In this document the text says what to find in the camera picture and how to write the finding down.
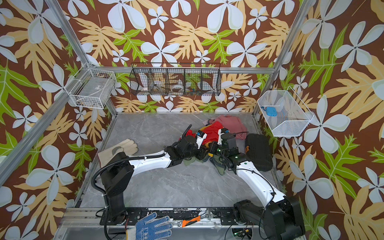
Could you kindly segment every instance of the blue dotted glove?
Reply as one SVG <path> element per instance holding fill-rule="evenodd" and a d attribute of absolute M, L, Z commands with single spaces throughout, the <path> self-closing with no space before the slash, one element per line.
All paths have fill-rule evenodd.
<path fill-rule="evenodd" d="M 151 213 L 138 221 L 134 228 L 127 230 L 128 240 L 157 240 L 172 234 L 172 224 L 169 217 L 158 218 L 157 213 Z"/>

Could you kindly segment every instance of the wall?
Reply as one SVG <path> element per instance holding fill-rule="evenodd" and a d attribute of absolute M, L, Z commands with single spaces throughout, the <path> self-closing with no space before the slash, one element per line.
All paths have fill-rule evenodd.
<path fill-rule="evenodd" d="M 300 137 L 270 138 L 307 239 L 384 238 L 383 9 L 380 0 L 316 3 L 275 84 L 294 87 L 316 115 Z"/>
<path fill-rule="evenodd" d="M 156 66 L 156 62 L 179 62 L 201 66 L 207 62 L 205 66 L 216 63 L 214 66 L 218 67 L 220 63 L 228 67 L 272 67 L 300 2 L 233 0 L 229 3 L 60 1 L 95 65 L 130 66 L 139 62 Z M 231 17 L 225 8 L 230 9 Z M 256 75 L 224 74 L 222 94 L 215 99 L 175 95 L 137 97 L 130 94 L 129 75 L 117 76 L 119 87 L 113 92 L 112 100 L 123 112 L 249 112 L 259 96 L 256 90 L 260 93 L 258 82 L 265 81 Z"/>
<path fill-rule="evenodd" d="M 4 161 L 63 92 L 79 63 L 42 0 L 0 1 L 0 7 L 0 161 Z M 63 108 L 0 188 L 0 239 L 53 238 L 66 206 L 73 205 L 107 124 L 106 110 L 69 104 Z"/>

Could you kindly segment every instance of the pink cloth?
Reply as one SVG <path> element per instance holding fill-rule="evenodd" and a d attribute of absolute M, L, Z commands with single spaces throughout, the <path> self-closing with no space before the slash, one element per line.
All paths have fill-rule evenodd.
<path fill-rule="evenodd" d="M 230 133 L 246 132 L 247 128 L 242 124 L 240 118 L 231 115 L 220 115 L 214 122 L 220 122 Z M 236 134 L 237 139 L 246 139 L 246 133 Z"/>

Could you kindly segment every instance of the white mesh basket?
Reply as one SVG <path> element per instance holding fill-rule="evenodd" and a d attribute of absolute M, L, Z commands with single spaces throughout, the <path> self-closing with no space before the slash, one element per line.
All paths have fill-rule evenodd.
<path fill-rule="evenodd" d="M 261 110 L 263 116 L 275 137 L 298 137 L 308 126 L 314 114 L 308 109 L 301 98 L 296 95 L 295 100 L 288 90 L 266 91 L 257 103 L 262 109 L 274 107 L 277 116 L 268 116 L 265 110 Z M 308 112 L 304 112 L 298 102 L 305 106 Z"/>
<path fill-rule="evenodd" d="M 113 71 L 88 68 L 68 93 L 77 107 L 104 109 L 112 90 L 116 76 Z"/>

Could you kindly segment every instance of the beige glove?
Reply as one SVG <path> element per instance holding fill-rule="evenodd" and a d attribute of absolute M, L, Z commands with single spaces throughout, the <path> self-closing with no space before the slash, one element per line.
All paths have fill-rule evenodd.
<path fill-rule="evenodd" d="M 138 151 L 137 144 L 133 140 L 126 139 L 113 147 L 99 152 L 100 167 L 107 165 L 117 153 L 123 151 L 127 156 L 133 155 Z"/>

